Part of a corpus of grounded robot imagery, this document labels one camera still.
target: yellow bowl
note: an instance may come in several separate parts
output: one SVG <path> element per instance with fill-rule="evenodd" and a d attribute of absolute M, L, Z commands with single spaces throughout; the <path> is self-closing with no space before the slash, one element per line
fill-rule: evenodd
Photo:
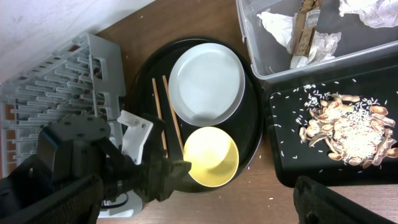
<path fill-rule="evenodd" d="M 185 161 L 192 163 L 191 177 L 207 187 L 228 183 L 239 164 L 235 142 L 226 132 L 214 127 L 193 132 L 185 143 L 183 156 Z"/>

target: black round tray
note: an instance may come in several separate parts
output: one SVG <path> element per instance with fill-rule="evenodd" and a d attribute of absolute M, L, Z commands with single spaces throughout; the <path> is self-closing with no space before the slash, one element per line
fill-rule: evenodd
<path fill-rule="evenodd" d="M 135 82 L 131 91 L 127 94 L 124 103 L 125 110 L 138 116 L 141 114 L 157 116 L 152 87 L 152 78 L 156 79 L 160 108 L 162 110 L 163 120 L 165 121 L 167 148 L 171 160 L 181 160 L 183 159 L 183 155 L 178 143 L 177 133 L 175 132 L 162 76 L 165 75 L 167 79 L 169 79 L 171 70 L 178 58 L 191 47 L 204 43 L 225 45 L 216 40 L 189 38 L 177 40 L 161 47 L 147 59 L 138 71 Z M 246 86 L 242 102 L 237 110 L 231 117 L 221 124 L 216 125 L 216 127 L 226 131 L 234 139 L 238 147 L 239 166 L 233 178 L 235 179 L 250 163 L 257 151 L 264 127 L 264 113 L 261 102 L 261 87 L 259 86 L 257 78 L 252 74 L 249 64 L 242 56 L 233 49 L 231 50 L 239 57 L 243 65 L 246 73 Z M 184 122 L 178 116 L 177 120 L 178 125 L 180 125 L 182 141 L 185 142 L 189 135 L 199 127 Z M 205 187 L 196 183 L 189 175 L 185 176 L 182 183 L 176 187 L 176 190 L 187 193 L 208 192 L 215 189 L 218 188 Z"/>

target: chopstick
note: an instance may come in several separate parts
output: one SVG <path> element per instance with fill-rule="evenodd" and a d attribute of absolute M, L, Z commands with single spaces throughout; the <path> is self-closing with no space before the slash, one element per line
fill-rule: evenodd
<path fill-rule="evenodd" d="M 156 86 L 155 78 L 152 79 L 152 87 L 154 87 L 154 95 L 155 95 L 155 102 L 156 102 L 157 117 L 159 119 L 163 120 L 162 119 L 162 111 L 160 110 L 159 95 L 157 94 L 157 86 Z M 166 136 L 164 134 L 164 130 L 162 131 L 162 142 L 163 142 L 163 148 L 166 150 L 166 158 L 168 158 L 169 154 L 167 152 Z"/>
<path fill-rule="evenodd" d="M 169 100 L 170 111 L 172 112 L 175 132 L 177 133 L 178 142 L 180 143 L 181 151 L 183 152 L 184 147 L 183 147 L 182 140 L 181 140 L 180 128 L 179 128 L 178 123 L 177 123 L 177 117 L 175 116 L 175 112 L 174 112 L 173 106 L 172 106 L 172 104 L 170 102 L 169 84 L 167 83 L 166 76 L 163 76 L 162 78 L 163 78 L 164 88 L 166 89 L 167 99 Z"/>

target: white dish rack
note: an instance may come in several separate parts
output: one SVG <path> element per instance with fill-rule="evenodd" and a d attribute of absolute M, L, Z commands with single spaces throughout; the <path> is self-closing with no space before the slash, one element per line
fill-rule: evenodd
<path fill-rule="evenodd" d="M 38 133 L 70 114 L 115 121 L 126 95 L 120 47 L 91 34 L 74 38 L 0 86 L 1 170 L 6 177 L 36 153 Z M 110 140 L 122 144 L 121 124 L 109 122 Z"/>

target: cable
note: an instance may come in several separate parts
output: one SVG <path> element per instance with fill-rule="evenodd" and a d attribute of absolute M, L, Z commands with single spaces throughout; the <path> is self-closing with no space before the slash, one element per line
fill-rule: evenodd
<path fill-rule="evenodd" d="M 101 206 L 101 209 L 111 209 L 111 208 L 119 208 L 122 207 L 123 205 L 127 204 L 127 202 L 129 201 L 129 196 L 127 195 L 127 193 L 124 193 L 126 195 L 126 199 L 124 202 L 116 204 L 116 205 L 103 205 Z"/>

